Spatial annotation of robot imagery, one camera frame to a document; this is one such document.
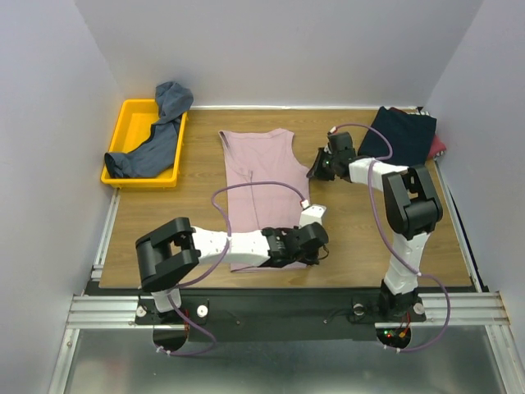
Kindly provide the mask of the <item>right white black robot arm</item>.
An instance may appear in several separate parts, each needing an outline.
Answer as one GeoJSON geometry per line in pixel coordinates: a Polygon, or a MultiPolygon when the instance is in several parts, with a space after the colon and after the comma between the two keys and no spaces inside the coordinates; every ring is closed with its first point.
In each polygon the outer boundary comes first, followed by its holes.
{"type": "Polygon", "coordinates": [[[389,164],[394,153],[391,143],[376,129],[368,130],[386,144],[386,155],[358,156],[350,134],[334,127],[327,133],[327,144],[318,150],[307,178],[333,181],[338,177],[368,187],[372,215],[390,251],[377,310],[383,318],[396,320],[418,302],[422,254],[443,217],[443,208],[427,168],[389,164]]]}

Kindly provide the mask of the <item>pink tank top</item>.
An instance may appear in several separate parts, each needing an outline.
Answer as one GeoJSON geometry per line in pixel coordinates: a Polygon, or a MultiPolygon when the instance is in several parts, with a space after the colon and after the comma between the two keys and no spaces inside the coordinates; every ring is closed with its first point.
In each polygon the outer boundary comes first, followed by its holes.
{"type": "Polygon", "coordinates": [[[294,227],[302,208],[300,192],[309,197],[308,169],[293,152],[294,133],[220,131],[228,186],[228,216],[233,232],[264,227],[294,227]]]}

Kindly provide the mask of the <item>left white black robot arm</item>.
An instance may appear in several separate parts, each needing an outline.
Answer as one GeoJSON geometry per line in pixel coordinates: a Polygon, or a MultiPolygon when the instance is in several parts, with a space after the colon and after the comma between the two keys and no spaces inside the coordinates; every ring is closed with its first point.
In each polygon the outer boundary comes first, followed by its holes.
{"type": "Polygon", "coordinates": [[[320,262],[329,236],[322,224],[265,227],[227,233],[193,227],[188,218],[175,218],[135,242],[140,286],[153,296],[154,313],[164,323],[182,315],[180,291],[184,277],[198,265],[219,263],[242,268],[283,268],[293,263],[320,262]]]}

